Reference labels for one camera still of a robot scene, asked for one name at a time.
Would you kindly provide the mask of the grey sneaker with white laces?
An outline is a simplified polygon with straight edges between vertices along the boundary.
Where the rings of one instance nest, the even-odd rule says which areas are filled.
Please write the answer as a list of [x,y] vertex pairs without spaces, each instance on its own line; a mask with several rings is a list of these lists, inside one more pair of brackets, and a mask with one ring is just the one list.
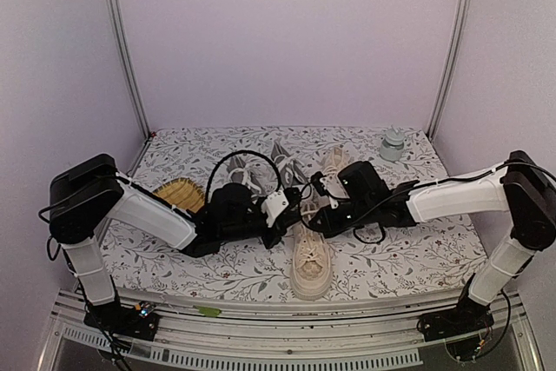
[[227,172],[229,181],[245,186],[253,195],[264,195],[264,188],[254,172],[254,164],[247,162],[243,156],[232,156],[229,160]]

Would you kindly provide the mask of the beige sneaker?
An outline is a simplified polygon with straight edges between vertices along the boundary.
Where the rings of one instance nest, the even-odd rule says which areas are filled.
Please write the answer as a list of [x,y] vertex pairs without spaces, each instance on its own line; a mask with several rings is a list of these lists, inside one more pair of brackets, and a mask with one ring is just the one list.
[[333,197],[347,198],[347,192],[338,177],[339,173],[352,162],[350,154],[341,147],[332,147],[322,162],[321,182]]
[[289,278],[295,296],[303,301],[322,298],[333,280],[329,246],[321,233],[306,226],[317,211],[315,202],[303,203],[301,222],[292,227],[294,249]]

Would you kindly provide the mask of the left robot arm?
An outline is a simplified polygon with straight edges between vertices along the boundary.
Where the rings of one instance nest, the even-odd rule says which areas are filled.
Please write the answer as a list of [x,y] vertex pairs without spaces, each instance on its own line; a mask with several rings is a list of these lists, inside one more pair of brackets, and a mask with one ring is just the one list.
[[183,211],[119,172],[112,156],[100,154],[51,181],[50,203],[39,216],[96,307],[96,318],[109,330],[120,331],[129,324],[129,312],[116,302],[116,286],[95,237],[104,220],[122,222],[200,258],[218,252],[226,242],[255,237],[272,248],[298,221],[295,209],[300,201],[297,188],[279,184],[274,193],[255,198],[247,186],[230,182],[215,190],[197,212]]

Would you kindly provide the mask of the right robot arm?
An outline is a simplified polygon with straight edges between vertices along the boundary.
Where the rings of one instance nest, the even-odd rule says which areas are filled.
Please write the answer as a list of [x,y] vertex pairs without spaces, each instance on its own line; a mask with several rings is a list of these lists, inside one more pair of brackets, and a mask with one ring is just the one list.
[[414,227],[440,218],[505,217],[488,261],[473,274],[449,325],[468,332],[483,309],[533,257],[555,242],[555,175],[521,150],[492,167],[437,180],[403,182],[389,188],[370,162],[356,162],[339,174],[346,196],[319,209],[309,227],[326,237],[368,224],[383,229]]

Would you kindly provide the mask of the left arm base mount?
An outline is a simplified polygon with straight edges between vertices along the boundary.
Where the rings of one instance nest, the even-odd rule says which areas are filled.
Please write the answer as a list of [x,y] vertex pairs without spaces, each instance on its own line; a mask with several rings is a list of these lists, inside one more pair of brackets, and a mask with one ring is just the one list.
[[160,315],[156,305],[149,301],[139,301],[133,307],[126,307],[115,299],[95,306],[86,302],[84,324],[97,328],[106,334],[122,335],[143,341],[153,341],[158,329]]

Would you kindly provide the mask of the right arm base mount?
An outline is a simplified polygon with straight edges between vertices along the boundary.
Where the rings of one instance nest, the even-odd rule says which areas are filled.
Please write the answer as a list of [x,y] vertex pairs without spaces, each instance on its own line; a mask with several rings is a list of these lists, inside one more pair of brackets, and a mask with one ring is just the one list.
[[437,341],[490,328],[493,324],[489,306],[473,301],[465,287],[454,307],[420,315],[416,329],[425,341]]

